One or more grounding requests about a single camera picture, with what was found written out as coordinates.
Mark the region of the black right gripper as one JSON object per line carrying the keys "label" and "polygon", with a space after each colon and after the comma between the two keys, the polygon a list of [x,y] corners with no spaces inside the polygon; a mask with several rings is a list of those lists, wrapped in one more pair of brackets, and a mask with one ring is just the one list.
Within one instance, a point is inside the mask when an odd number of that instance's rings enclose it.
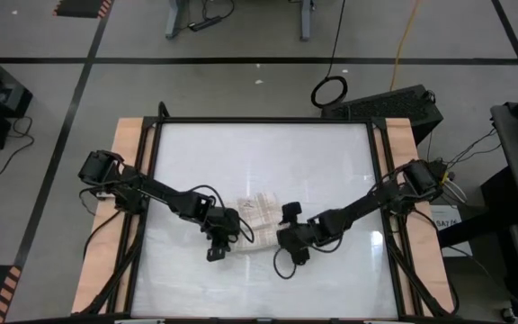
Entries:
{"label": "black right gripper", "polygon": [[309,218],[306,222],[299,222],[298,216],[302,213],[299,202],[286,203],[281,208],[280,225],[286,225],[286,228],[277,231],[278,244],[290,253],[295,266],[303,266],[310,259],[308,249],[322,246],[323,231],[319,224],[321,214]]}

